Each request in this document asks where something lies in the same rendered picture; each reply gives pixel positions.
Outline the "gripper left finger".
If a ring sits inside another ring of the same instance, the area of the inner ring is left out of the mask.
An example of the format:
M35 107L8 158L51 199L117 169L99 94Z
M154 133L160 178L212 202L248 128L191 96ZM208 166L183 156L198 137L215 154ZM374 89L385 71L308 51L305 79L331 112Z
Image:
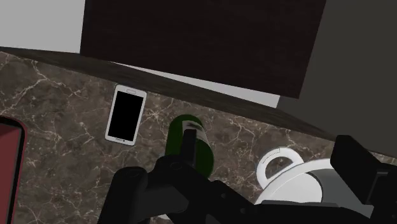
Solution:
M97 224L150 224L162 214L174 224L254 224L250 201L196 170L196 135L196 130L186 130L181 153L160 157L151 172L142 167L118 170Z

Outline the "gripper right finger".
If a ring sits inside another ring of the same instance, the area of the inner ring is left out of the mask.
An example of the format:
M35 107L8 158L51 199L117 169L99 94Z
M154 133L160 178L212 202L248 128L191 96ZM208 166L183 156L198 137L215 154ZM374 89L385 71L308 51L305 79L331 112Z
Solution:
M397 165L375 158L357 140L338 135L331 166L364 205L373 206L376 224L397 224Z

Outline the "dark green bottle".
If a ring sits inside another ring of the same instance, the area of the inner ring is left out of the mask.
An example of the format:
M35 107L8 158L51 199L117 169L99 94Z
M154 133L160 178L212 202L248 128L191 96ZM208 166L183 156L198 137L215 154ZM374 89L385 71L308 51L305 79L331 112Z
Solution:
M206 178L212 174L214 167L214 154L211 145L205 133L203 123L199 118L193 115L179 115L171 121L167 134L165 155L180 154L183 134L185 130L196 130L196 151L195 151L195 169Z

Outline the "white mug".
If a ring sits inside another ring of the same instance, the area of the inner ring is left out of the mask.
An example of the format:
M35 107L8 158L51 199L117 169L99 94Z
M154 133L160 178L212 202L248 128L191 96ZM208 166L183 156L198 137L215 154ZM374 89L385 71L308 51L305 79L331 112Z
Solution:
M291 164L271 177L265 174L276 158L288 158ZM291 148L280 147L266 153L256 168L256 178L263 189L256 204L297 202L302 205L335 205L371 217L373 206L365 205L355 196L330 164L329 158L304 162Z

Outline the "white smartphone black screen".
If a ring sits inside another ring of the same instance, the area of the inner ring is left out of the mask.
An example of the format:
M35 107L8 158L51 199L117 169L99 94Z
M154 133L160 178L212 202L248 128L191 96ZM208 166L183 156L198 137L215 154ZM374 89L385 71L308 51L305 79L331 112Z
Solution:
M112 98L105 139L133 146L141 123L147 93L117 84Z

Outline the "red flat rounded object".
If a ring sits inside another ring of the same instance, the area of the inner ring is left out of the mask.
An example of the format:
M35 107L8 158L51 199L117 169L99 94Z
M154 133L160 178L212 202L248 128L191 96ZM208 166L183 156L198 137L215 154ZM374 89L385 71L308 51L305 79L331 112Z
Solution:
M0 116L0 224L13 224L26 139L21 121Z

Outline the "dark brown robot stand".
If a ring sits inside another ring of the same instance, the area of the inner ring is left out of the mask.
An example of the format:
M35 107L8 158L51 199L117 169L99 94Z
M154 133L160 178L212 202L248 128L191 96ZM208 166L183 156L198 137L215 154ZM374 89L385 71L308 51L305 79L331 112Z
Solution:
M80 53L300 95L327 0L85 0Z

